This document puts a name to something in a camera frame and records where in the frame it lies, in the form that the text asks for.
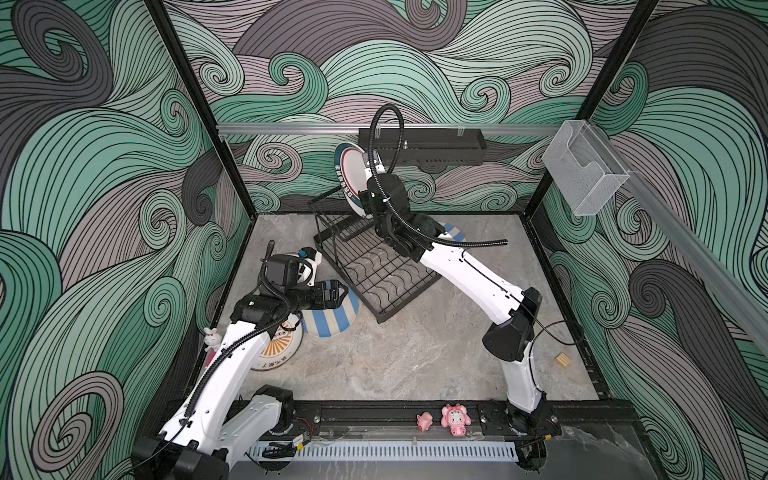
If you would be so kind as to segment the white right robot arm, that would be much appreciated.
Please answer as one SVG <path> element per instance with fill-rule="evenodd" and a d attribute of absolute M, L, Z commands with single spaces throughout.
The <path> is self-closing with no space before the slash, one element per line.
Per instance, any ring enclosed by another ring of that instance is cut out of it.
<path fill-rule="evenodd" d="M 362 155 L 360 171 L 366 185 L 358 196 L 374 220 L 376 234 L 398 254 L 450 281 L 489 317 L 491 326 L 482 343 L 501 362 L 511 427 L 536 440 L 559 435 L 560 425 L 534 374 L 534 324 L 541 293 L 510 283 L 469 252 L 506 242 L 460 242 L 431 217 L 413 213 L 403 182 L 380 164 L 375 153 Z"/>

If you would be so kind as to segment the green red rimmed white plate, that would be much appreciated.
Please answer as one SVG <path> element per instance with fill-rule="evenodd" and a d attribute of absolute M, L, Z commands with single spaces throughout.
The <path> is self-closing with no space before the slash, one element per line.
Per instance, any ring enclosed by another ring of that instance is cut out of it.
<path fill-rule="evenodd" d="M 360 198 L 360 192 L 367 189 L 367 180 L 371 177 L 364 150 L 353 143 L 340 143 L 334 152 L 334 168 L 353 212 L 361 218 L 372 219 L 373 215 L 364 210 Z"/>

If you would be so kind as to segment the orange sunburst plate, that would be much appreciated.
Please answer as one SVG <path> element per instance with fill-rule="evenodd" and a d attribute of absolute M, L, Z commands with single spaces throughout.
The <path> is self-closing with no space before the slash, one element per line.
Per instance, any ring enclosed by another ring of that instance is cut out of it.
<path fill-rule="evenodd" d="M 253 371 L 269 371 L 289 361 L 298 351 L 303 340 L 303 327 L 290 330 L 279 328 L 266 349 L 251 364 Z"/>

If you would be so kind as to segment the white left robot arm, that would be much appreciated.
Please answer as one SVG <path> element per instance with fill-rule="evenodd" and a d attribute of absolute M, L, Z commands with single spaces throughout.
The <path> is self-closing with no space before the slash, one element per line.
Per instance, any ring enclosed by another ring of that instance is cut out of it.
<path fill-rule="evenodd" d="M 134 444 L 136 479 L 226 479 L 245 452 L 271 431 L 290 429 L 293 395 L 266 386 L 237 414 L 229 413 L 253 364 L 276 334 L 300 326 L 305 311 L 340 307 L 349 290 L 318 281 L 319 251 L 277 254 L 269 245 L 257 287 L 234 306 L 230 324 L 192 392 L 153 437 Z"/>

